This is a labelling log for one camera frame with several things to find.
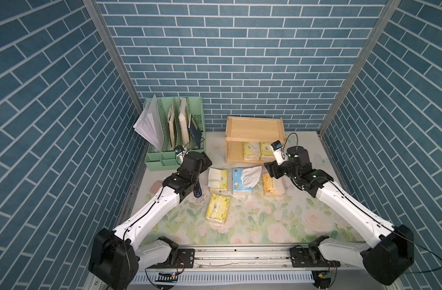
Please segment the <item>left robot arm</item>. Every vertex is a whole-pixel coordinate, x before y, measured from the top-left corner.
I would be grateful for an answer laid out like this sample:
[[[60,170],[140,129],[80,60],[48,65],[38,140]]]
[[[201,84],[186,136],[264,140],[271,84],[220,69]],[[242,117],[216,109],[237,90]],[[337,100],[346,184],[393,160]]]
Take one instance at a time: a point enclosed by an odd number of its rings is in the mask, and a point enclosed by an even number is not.
[[[199,176],[212,161],[204,152],[188,152],[175,173],[132,217],[112,230],[103,228],[92,243],[89,271],[113,290],[124,290],[140,268],[173,267],[179,246],[166,237],[141,247],[153,227],[189,194],[202,195]]]

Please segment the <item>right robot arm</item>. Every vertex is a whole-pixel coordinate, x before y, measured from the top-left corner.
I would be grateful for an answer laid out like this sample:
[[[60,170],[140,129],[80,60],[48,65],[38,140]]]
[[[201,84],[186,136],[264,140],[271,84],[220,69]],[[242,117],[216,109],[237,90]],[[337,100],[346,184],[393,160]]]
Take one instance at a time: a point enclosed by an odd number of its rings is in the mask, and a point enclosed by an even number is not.
[[[265,163],[270,177],[287,176],[299,190],[329,206],[364,239],[363,243],[339,242],[321,235],[309,244],[311,263],[340,262],[365,269],[377,282],[393,284],[414,263],[412,231],[394,226],[349,195],[325,171],[314,169],[302,146],[284,149],[280,141],[270,145],[275,161]]]

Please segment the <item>orange tissue pack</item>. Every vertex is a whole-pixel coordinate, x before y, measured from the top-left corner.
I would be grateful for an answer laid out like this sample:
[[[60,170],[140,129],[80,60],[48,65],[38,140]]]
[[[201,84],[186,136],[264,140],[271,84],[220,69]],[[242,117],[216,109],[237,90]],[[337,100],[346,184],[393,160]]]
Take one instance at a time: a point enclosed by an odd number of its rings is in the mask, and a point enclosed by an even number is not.
[[[263,174],[263,193],[266,197],[281,197],[286,193],[283,180],[272,178],[268,173]]]

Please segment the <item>yellow tissue pack with tissue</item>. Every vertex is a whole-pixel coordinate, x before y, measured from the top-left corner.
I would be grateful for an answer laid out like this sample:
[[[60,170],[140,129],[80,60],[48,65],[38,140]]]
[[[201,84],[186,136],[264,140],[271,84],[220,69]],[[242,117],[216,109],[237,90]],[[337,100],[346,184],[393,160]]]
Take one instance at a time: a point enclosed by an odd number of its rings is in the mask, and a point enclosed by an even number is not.
[[[208,187],[211,193],[227,193],[228,170],[210,168],[208,173]]]

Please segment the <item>blue tissue box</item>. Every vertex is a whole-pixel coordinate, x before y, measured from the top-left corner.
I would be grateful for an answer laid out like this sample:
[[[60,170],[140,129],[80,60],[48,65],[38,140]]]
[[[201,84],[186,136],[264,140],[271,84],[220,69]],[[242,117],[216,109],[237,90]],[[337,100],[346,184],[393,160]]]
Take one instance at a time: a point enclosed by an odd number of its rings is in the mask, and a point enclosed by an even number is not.
[[[252,195],[260,181],[262,167],[235,168],[232,170],[232,193],[234,196]]]

